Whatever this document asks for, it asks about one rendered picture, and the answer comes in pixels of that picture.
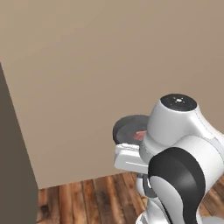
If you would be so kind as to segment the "red steak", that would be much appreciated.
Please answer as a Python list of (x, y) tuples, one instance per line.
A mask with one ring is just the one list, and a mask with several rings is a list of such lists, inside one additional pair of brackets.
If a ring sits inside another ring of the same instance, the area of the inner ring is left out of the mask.
[(144, 139), (144, 134), (146, 133), (145, 130), (137, 131), (136, 134), (133, 136), (134, 140), (142, 141)]

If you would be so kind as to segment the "dark grey frying pan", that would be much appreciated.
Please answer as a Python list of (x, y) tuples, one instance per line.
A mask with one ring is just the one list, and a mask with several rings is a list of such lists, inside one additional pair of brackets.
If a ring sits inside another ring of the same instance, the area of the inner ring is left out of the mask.
[(113, 140), (116, 144), (139, 145), (142, 138), (138, 131), (146, 131), (149, 117), (147, 115), (127, 115), (119, 119), (113, 127)]

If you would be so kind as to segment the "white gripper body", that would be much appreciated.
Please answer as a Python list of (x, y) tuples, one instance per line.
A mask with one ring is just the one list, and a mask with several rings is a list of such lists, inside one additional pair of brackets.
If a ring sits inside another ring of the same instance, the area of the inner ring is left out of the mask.
[(148, 165), (141, 159), (139, 146), (120, 143), (115, 147), (114, 167), (126, 172), (147, 174)]

